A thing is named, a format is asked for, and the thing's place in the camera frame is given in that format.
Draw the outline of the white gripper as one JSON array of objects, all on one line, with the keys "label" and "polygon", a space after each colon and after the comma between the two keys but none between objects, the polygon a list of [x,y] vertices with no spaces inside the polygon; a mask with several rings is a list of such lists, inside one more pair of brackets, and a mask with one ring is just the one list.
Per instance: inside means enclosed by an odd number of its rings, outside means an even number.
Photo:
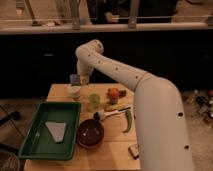
[{"label": "white gripper", "polygon": [[78,60],[77,61],[77,74],[81,77],[81,85],[88,85],[89,84],[89,77],[92,75],[94,68],[86,65],[84,62]]}]

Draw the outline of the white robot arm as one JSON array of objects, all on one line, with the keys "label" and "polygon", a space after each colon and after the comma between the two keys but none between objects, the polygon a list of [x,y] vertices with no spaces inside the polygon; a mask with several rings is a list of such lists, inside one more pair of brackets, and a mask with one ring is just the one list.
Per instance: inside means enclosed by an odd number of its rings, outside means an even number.
[{"label": "white robot arm", "polygon": [[103,55],[94,39],[76,51],[77,71],[89,76],[98,70],[134,93],[136,136],[143,171],[195,171],[183,102],[169,80]]}]

